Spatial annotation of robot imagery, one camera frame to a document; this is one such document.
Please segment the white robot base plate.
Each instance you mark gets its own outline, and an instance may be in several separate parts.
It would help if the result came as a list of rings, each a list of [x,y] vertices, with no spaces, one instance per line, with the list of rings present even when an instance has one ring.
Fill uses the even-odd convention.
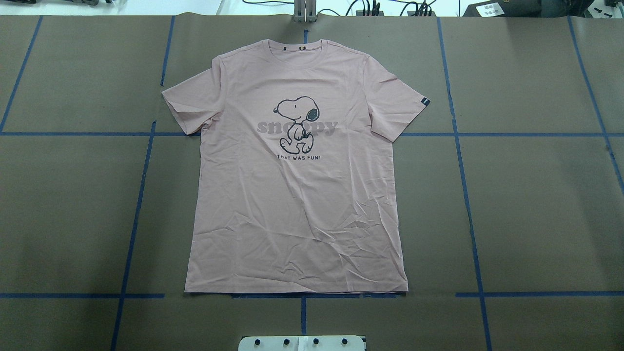
[[[293,335],[243,337],[239,351],[366,351],[359,335]]]

